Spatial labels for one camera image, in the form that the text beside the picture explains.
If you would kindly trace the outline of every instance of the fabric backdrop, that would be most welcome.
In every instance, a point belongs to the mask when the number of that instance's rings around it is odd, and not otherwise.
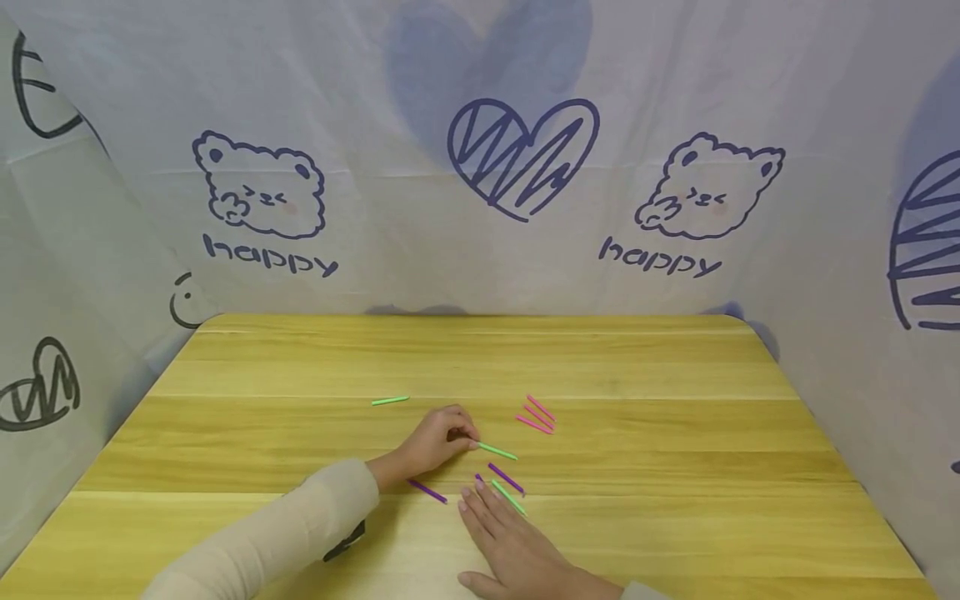
[[[2,6],[0,566],[217,312],[713,312],[960,598],[956,0]]]

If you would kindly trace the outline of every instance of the wrist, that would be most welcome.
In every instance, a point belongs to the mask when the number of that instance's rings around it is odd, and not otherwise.
[[[413,476],[403,456],[397,450],[367,461],[367,468],[376,480],[380,493]]]
[[[620,600],[623,588],[597,577],[580,567],[574,567],[570,586],[569,600]]]

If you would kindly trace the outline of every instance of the hand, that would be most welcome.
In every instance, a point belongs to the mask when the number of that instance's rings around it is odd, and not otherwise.
[[[480,433],[459,404],[434,409],[396,450],[367,462],[381,492],[404,479],[433,470],[473,450]]]
[[[477,482],[458,503],[493,577],[465,572],[461,585],[484,600],[618,600],[623,588],[570,564],[499,492]]]

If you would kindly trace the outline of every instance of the green stick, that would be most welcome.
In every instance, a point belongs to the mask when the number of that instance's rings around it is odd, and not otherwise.
[[[380,404],[390,404],[392,402],[402,402],[403,400],[409,400],[409,396],[397,396],[393,398],[386,398],[383,400],[374,400],[371,402],[371,406],[379,406]]]
[[[499,482],[499,481],[497,481],[497,480],[495,480],[495,479],[491,479],[490,482],[493,484],[493,486],[494,486],[500,493],[503,494],[503,497],[507,498],[507,500],[508,500],[511,504],[514,505],[514,508],[516,509],[516,511],[517,511],[518,513],[520,513],[520,514],[523,515],[523,516],[527,516],[527,512],[523,510],[523,507],[520,506],[520,503],[517,502],[516,500],[514,500],[514,497],[511,496],[509,492],[507,492],[506,490],[503,489],[503,486],[500,485],[500,482]]]
[[[488,452],[492,452],[493,454],[499,454],[500,456],[505,456],[512,461],[517,460],[517,457],[511,454],[510,452],[504,452],[500,448],[494,448],[493,446],[484,444],[483,442],[477,442],[477,446],[487,450]]]

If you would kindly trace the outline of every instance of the purple stick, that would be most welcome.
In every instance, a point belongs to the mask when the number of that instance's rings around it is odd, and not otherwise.
[[[438,493],[434,492],[434,491],[431,490],[430,488],[427,488],[427,487],[424,486],[422,483],[420,483],[420,482],[418,482],[418,481],[414,481],[413,479],[407,479],[407,483],[409,483],[411,486],[417,488],[417,489],[420,490],[421,492],[429,493],[429,494],[432,495],[433,497],[435,497],[435,498],[437,498],[438,500],[440,500],[441,502],[443,502],[443,504],[446,504],[446,498],[445,498],[445,497],[439,495]]]
[[[525,491],[523,490],[523,488],[522,488],[516,481],[514,481],[513,479],[511,479],[511,478],[507,475],[507,473],[505,473],[505,472],[503,472],[502,470],[500,470],[499,468],[497,468],[494,463],[489,463],[489,464],[487,465],[487,467],[490,467],[490,469],[491,469],[494,473],[496,473],[497,475],[503,477],[504,481],[506,481],[506,482],[509,483],[510,485],[514,486],[514,487],[516,488],[516,490],[517,490],[518,492],[520,492],[521,495],[523,495],[523,497],[526,497],[527,492],[525,492]]]

